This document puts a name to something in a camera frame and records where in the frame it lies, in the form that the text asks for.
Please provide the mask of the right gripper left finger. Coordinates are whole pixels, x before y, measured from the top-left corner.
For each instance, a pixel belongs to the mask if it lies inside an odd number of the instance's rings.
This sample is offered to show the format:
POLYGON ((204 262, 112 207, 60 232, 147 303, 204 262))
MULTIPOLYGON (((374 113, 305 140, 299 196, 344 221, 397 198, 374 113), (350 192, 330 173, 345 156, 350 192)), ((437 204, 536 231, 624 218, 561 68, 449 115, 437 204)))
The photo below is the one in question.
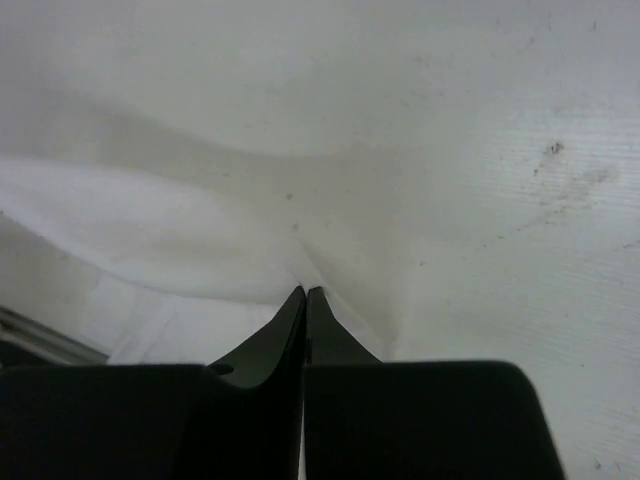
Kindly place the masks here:
POLYGON ((306 294, 298 286, 264 327, 210 365, 218 478, 298 477, 305 347, 306 294))

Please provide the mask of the white tank top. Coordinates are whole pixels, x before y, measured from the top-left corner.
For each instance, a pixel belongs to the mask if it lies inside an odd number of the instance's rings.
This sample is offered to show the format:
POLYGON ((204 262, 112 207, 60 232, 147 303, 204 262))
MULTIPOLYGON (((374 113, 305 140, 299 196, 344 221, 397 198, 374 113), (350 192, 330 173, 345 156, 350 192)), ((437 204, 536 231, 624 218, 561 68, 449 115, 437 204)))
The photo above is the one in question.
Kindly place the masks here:
POLYGON ((212 171, 1 160, 1 304, 98 362, 214 359, 295 287, 394 356, 400 322, 379 170, 343 162, 212 171))

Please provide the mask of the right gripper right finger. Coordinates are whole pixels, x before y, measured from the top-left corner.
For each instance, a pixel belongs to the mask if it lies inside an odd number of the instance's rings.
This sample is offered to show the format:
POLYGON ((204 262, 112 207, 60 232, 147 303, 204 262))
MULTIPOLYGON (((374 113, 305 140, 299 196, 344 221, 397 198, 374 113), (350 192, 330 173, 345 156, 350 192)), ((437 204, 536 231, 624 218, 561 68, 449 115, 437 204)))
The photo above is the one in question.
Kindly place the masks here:
POLYGON ((366 478, 377 447, 365 388, 382 362, 338 321, 321 287, 308 292, 306 322, 306 477, 366 478))

